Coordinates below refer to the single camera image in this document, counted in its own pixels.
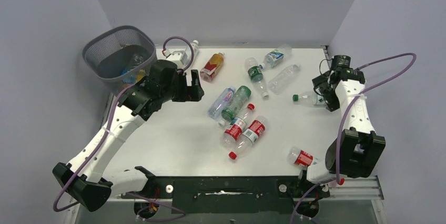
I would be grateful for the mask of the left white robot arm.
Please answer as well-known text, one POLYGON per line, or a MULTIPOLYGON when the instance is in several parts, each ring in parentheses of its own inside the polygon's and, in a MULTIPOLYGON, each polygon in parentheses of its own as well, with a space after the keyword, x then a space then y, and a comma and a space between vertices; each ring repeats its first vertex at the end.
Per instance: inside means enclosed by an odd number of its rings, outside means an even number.
POLYGON ((111 196, 142 191, 154 175, 136 166, 114 175, 103 173, 111 159, 132 133, 167 101, 200 101, 204 90, 199 71, 191 70, 191 84, 186 73, 171 61, 160 59, 152 64, 148 76, 118 94, 109 118, 87 144, 68 163, 59 162, 53 175, 62 187, 53 203, 56 212, 81 204, 93 212, 101 208, 111 196))

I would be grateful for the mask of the red label bottle front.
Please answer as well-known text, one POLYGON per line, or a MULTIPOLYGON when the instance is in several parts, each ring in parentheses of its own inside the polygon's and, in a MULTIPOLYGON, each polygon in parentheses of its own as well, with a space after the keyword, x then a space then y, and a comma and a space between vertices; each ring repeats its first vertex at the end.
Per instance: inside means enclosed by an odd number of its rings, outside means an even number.
POLYGON ((301 150, 298 147, 292 147, 290 149, 289 154, 287 156, 287 161, 290 164, 300 167, 308 167, 310 165, 321 163, 321 160, 309 154, 308 152, 301 150))

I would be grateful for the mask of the clear blue cap bottle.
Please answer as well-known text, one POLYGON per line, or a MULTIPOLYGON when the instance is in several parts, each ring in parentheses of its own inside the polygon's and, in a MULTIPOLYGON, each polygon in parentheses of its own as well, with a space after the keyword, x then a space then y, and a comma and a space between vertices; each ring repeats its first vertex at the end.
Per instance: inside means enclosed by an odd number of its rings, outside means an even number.
POLYGON ((132 57, 130 58, 129 63, 124 68, 124 70, 122 71, 121 74, 124 75, 127 72, 130 72, 130 71, 134 70, 135 68, 137 68, 143 62, 144 62, 144 57, 141 54, 133 54, 132 57))

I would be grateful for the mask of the green cap clear bottle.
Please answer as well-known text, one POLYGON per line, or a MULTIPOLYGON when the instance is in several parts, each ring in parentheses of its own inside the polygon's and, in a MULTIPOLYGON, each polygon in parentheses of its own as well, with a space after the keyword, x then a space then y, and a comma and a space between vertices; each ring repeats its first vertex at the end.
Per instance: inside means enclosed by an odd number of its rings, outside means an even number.
POLYGON ((326 107, 326 102, 321 95, 314 91, 307 91, 301 94, 294 94, 292 100, 297 105, 308 107, 326 107))

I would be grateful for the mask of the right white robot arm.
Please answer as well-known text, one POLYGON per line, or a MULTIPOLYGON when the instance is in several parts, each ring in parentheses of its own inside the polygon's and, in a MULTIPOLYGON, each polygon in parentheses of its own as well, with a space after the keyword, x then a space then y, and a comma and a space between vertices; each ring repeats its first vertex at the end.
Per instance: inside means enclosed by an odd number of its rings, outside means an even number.
POLYGON ((328 71, 312 80, 313 89, 329 111, 340 110, 340 136, 329 146, 324 163, 310 165, 306 176, 296 181, 296 190, 311 195, 317 183, 336 179, 336 174, 349 178, 367 178, 380 158, 386 141, 377 135, 366 107, 362 71, 350 66, 351 58, 336 55, 328 71))

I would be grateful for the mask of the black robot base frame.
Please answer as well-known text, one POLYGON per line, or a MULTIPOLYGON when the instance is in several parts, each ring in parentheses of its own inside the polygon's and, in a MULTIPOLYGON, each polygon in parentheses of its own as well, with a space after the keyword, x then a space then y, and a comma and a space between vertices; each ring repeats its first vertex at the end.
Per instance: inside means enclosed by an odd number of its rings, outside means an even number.
POLYGON ((150 178, 139 195, 166 200, 185 213, 290 213, 300 198, 327 199, 329 189, 299 176, 150 178))

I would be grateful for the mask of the yellow honey pomelo bottle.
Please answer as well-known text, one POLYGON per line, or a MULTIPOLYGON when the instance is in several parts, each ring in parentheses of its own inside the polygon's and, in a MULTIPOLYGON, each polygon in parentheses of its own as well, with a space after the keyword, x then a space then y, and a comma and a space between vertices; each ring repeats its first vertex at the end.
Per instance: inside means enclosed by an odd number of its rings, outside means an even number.
POLYGON ((135 82, 139 82, 143 77, 146 76, 145 71, 140 70, 136 75, 135 75, 135 82))

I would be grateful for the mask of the orange juice bottle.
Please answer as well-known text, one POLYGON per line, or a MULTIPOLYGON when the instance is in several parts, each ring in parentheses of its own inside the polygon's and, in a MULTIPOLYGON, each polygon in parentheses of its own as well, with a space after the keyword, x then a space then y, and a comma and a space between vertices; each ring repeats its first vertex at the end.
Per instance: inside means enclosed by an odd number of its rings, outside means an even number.
POLYGON ((131 75, 129 77, 123 78, 121 82, 122 82, 123 86, 129 86, 129 85, 133 85, 135 83, 135 81, 136 81, 135 76, 131 75))

